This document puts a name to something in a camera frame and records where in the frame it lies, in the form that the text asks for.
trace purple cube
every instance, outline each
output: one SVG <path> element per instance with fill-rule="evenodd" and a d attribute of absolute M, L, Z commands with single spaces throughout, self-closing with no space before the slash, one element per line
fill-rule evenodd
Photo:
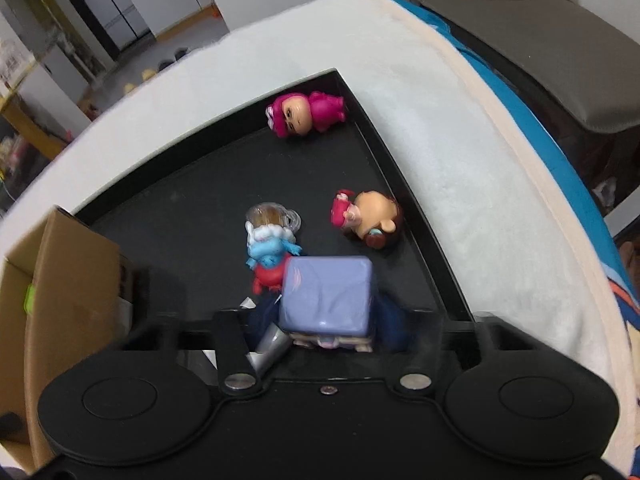
<path fill-rule="evenodd" d="M 298 256 L 287 264 L 280 300 L 285 332 L 366 337 L 372 264 L 364 256 Z"/>

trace pink hooded doll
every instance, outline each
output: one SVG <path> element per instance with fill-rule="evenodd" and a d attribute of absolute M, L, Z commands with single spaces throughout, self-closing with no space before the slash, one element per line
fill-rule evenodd
<path fill-rule="evenodd" d="M 322 92 L 286 94 L 266 109 L 269 127 L 278 137 L 290 134 L 305 136 L 311 128 L 325 132 L 329 126 L 344 122 L 344 98 Z"/>

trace round black pad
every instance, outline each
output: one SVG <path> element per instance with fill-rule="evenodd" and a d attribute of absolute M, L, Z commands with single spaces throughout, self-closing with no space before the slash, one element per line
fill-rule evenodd
<path fill-rule="evenodd" d="M 546 377 L 521 377 L 500 389 L 500 402 L 515 415 L 528 418 L 554 418 L 574 403 L 571 390 Z"/>
<path fill-rule="evenodd" d="M 102 352 L 47 386 L 38 417 L 54 449 L 95 465 L 149 462 L 187 443 L 210 412 L 208 387 L 154 352 Z"/>
<path fill-rule="evenodd" d="M 123 420 L 151 409 L 157 398 L 158 393 L 152 384 L 142 379 L 115 377 L 89 386 L 82 402 L 95 416 Z"/>
<path fill-rule="evenodd" d="M 445 409 L 479 447 L 530 463 L 599 456 L 618 421 L 609 385 L 553 351 L 496 352 L 453 381 Z"/>

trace toy figurine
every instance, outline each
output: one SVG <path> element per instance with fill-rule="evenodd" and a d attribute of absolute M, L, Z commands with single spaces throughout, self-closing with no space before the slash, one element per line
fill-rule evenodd
<path fill-rule="evenodd" d="M 302 252 L 294 236 L 300 228 L 300 216 L 280 204 L 263 203 L 249 209 L 245 227 L 246 264 L 254 271 L 254 294 L 260 294 L 263 287 L 279 290 L 287 260 Z"/>
<path fill-rule="evenodd" d="M 382 249 L 398 240 L 404 221 L 398 202 L 377 191 L 367 191 L 352 203 L 353 195 L 348 189 L 337 193 L 331 209 L 332 224 L 346 234 L 354 233 L 373 249 Z"/>
<path fill-rule="evenodd" d="M 325 132 L 329 126 L 344 122 L 344 98 L 322 92 L 286 94 L 266 109 L 269 127 L 278 137 L 305 136 L 311 128 Z"/>

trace green tape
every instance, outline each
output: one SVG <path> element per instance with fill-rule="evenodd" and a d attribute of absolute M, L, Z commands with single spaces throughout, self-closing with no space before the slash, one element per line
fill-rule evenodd
<path fill-rule="evenodd" d="M 24 297 L 24 311 L 28 316 L 33 312 L 33 300 L 35 299 L 36 288 L 33 286 L 33 283 L 30 283 L 27 287 L 27 294 Z"/>

